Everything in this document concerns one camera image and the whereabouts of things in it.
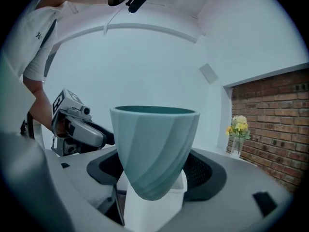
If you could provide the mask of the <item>yellow flower bouquet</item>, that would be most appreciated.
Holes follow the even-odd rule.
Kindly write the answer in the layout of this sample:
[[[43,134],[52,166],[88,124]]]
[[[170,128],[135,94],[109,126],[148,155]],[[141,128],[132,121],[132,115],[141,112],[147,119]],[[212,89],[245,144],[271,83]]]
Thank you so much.
[[[227,136],[236,137],[239,139],[249,140],[250,130],[245,116],[234,116],[230,126],[226,128]]]

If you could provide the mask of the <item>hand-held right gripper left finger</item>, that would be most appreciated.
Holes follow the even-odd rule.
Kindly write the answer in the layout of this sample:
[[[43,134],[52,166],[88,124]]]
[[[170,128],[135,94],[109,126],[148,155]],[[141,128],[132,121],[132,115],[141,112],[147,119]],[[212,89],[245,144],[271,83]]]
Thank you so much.
[[[1,134],[1,180],[20,232],[125,232],[99,206],[112,197],[79,155],[59,157],[18,133]]]

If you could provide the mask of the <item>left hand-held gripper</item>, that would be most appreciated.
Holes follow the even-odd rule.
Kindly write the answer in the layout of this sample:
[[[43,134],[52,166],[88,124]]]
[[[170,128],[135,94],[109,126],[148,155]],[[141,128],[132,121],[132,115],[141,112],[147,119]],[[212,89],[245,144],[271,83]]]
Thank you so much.
[[[102,127],[101,132],[89,125],[92,122],[90,108],[85,106],[79,97],[63,89],[53,102],[52,132],[54,134],[51,149],[59,156],[82,154],[96,151],[102,147],[106,137],[106,144],[115,145],[112,131]],[[56,135],[56,124],[60,117],[64,116],[70,121],[67,137]]]

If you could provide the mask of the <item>pale teal ribbed cup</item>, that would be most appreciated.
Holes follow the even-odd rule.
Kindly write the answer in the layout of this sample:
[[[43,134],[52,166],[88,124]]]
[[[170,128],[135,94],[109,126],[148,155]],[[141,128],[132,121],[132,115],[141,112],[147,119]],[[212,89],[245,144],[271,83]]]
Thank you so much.
[[[115,145],[124,173],[144,200],[165,196],[191,151],[200,113],[161,106],[110,109]]]

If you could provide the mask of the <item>person's left hand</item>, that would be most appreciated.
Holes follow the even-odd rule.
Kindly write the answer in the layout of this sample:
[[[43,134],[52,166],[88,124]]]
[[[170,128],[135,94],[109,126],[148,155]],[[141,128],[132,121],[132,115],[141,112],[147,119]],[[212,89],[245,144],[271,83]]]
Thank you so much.
[[[67,130],[70,127],[70,121],[67,121],[64,116],[60,117],[56,124],[56,135],[58,137],[67,137]]]

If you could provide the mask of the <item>person's white shirt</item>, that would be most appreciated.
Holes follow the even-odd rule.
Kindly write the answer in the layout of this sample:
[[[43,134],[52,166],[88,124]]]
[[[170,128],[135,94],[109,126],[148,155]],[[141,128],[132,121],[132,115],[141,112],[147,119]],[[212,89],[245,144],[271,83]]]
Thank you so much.
[[[12,68],[17,77],[43,80],[45,64],[56,39],[57,26],[47,40],[44,38],[53,22],[61,16],[63,6],[36,9],[36,3],[33,2],[12,27],[0,50],[0,58]]]

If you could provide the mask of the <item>white square wall panel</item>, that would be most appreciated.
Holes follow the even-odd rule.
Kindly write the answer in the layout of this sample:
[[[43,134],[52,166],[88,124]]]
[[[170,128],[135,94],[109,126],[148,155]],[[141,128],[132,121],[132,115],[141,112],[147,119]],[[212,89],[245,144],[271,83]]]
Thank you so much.
[[[199,67],[199,70],[210,85],[218,80],[217,74],[208,63]]]

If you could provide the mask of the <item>person's left forearm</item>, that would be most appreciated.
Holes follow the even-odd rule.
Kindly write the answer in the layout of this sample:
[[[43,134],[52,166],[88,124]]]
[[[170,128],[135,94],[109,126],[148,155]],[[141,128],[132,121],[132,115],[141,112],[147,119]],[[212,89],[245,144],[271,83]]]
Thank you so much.
[[[34,81],[23,76],[23,84],[35,96],[30,114],[50,131],[52,130],[52,106],[44,92],[43,81]]]

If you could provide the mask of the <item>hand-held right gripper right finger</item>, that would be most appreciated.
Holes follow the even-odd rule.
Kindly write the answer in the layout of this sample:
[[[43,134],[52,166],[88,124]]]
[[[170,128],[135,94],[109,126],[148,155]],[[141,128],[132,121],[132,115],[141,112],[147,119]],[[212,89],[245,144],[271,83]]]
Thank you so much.
[[[166,232],[267,232],[292,195],[257,166],[192,149],[184,172],[188,190]]]

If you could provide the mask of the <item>clear glass vase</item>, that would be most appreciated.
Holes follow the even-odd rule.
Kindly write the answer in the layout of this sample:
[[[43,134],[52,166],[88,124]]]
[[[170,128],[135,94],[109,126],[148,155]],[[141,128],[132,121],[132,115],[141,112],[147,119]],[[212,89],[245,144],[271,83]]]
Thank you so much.
[[[231,156],[234,158],[240,158],[243,148],[243,138],[235,137],[231,148]]]

